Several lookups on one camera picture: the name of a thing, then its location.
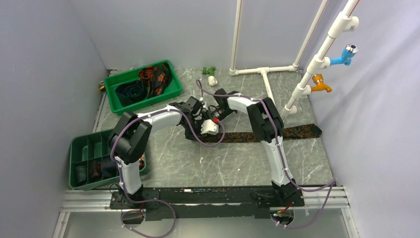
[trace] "green compartment tray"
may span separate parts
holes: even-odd
[[[69,185],[73,189],[90,190],[93,188],[110,185],[119,182],[119,175],[100,181],[91,181],[89,175],[87,176],[87,183],[77,185],[76,183],[76,167],[85,165],[87,173],[89,173],[90,161],[101,161],[102,159],[109,158],[111,148],[107,146],[106,141],[110,136],[112,130],[100,131],[89,135],[79,136],[74,138],[70,144],[70,172],[69,172]],[[139,175],[145,175],[148,172],[146,157],[145,165],[140,170]]]
[[[139,80],[139,71],[145,67],[162,64],[163,62],[167,62],[169,64],[170,73],[172,74],[172,81],[171,83],[165,88],[164,93],[152,98],[144,99],[141,102],[131,104],[129,106],[123,107],[118,99],[117,94],[115,93],[116,88],[123,84],[129,83],[135,80]],[[173,70],[172,64],[169,60],[163,60],[160,62],[152,63],[140,68],[136,68],[124,73],[120,73],[111,77],[108,77],[104,80],[106,93],[108,94],[109,106],[111,107],[111,111],[116,113],[117,115],[122,115],[125,111],[136,111],[141,108],[148,107],[150,105],[163,102],[165,100],[177,97],[181,95],[182,86],[178,80],[178,77]]]

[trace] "yellow object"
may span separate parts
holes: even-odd
[[[332,91],[332,89],[328,85],[324,84],[324,77],[322,76],[322,74],[315,74],[312,77],[312,80],[314,81],[316,86],[311,87],[311,92],[325,90],[327,91],[327,93],[329,93]]]

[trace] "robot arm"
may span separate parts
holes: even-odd
[[[223,89],[216,91],[216,94],[227,93]],[[231,95],[239,95],[237,92],[229,93]],[[290,186],[291,183],[285,176],[285,169],[280,159],[280,155],[276,148],[274,140],[274,129],[270,121],[263,115],[265,114],[261,102],[242,98],[242,97],[215,97],[218,106],[213,111],[205,108],[203,103],[194,97],[190,97],[186,102],[172,103],[162,110],[146,113],[134,114],[133,112],[125,112],[118,122],[117,126],[108,139],[108,144],[112,147],[118,135],[124,127],[137,117],[144,119],[131,125],[131,127],[123,134],[122,138],[116,145],[116,159],[120,162],[122,176],[124,178],[125,187],[131,199],[142,200],[143,186],[139,177],[139,159],[143,155],[146,148],[147,140],[150,133],[162,129],[167,126],[182,125],[185,128],[185,136],[191,137],[193,132],[197,135],[203,133],[212,133],[218,131],[218,125],[212,122],[214,119],[223,119],[232,112],[240,111],[249,116],[250,123],[254,134],[260,140],[267,152],[268,160],[271,167],[271,177],[273,187],[280,188]],[[277,127],[278,141],[281,147],[281,153],[285,158],[282,145],[282,128],[283,122],[280,119],[277,109],[270,98],[263,99],[265,105],[269,109],[270,115]],[[203,126],[213,123],[215,130],[205,130]],[[285,193],[279,193],[280,199],[284,199]]]

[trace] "marble surface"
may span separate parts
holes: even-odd
[[[202,79],[203,87],[210,91],[224,88],[254,98],[267,97],[263,79],[259,74],[230,76],[227,69],[217,69],[218,84],[210,87],[207,75],[201,69],[176,69],[182,84],[179,97],[136,111],[150,112],[163,108],[171,102],[186,101],[190,96],[200,97],[195,80]],[[277,108],[290,98],[301,76],[295,72],[269,73],[268,79]],[[212,96],[204,95],[209,105],[216,102]],[[297,104],[298,112],[290,115],[285,127],[315,123],[308,98],[302,97]],[[97,130],[112,129],[119,116],[104,104]],[[231,114],[223,120],[227,132],[251,132],[245,114]],[[284,150],[289,169],[298,184],[324,184],[332,179],[330,166],[320,138],[284,141]],[[230,186],[269,185],[271,170],[263,145],[260,143],[221,143],[215,147],[202,146],[186,140],[181,126],[164,128],[153,133],[146,150],[149,173],[142,177],[145,186]]]

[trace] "gray wall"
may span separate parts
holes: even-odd
[[[162,59],[185,68],[230,65],[236,0],[71,2],[107,68]],[[237,68],[290,65],[321,2],[243,0]]]
[[[106,70],[67,0],[3,0],[0,71],[0,236],[51,237]]]
[[[360,51],[351,66],[320,71],[331,93],[310,95],[361,237],[419,236],[419,11],[415,0],[360,1],[359,29],[343,33],[327,56],[347,43]]]

